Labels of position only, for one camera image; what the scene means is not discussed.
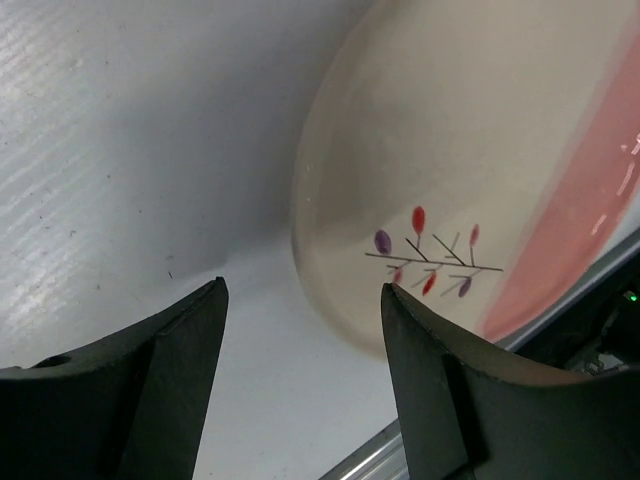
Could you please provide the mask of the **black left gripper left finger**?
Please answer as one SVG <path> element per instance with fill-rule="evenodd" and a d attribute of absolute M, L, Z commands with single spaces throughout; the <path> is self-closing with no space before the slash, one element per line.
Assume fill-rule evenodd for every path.
<path fill-rule="evenodd" d="M 1 372 L 5 479 L 189 479 L 229 293 L 216 278 L 83 347 Z"/>

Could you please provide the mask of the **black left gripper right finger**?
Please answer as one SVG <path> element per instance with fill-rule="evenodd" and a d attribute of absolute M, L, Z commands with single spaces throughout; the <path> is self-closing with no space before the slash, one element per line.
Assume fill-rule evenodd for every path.
<path fill-rule="evenodd" d="M 505 351 L 397 285 L 381 319 L 413 479 L 635 479 L 639 372 L 588 376 Z"/>

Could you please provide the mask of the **pink cream plate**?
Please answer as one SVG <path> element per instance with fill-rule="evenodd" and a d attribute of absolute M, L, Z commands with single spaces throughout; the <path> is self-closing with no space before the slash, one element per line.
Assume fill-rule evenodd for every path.
<path fill-rule="evenodd" d="M 497 342 L 638 224 L 635 1 L 379 1 L 298 148 L 299 278 L 377 357 L 384 284 Z"/>

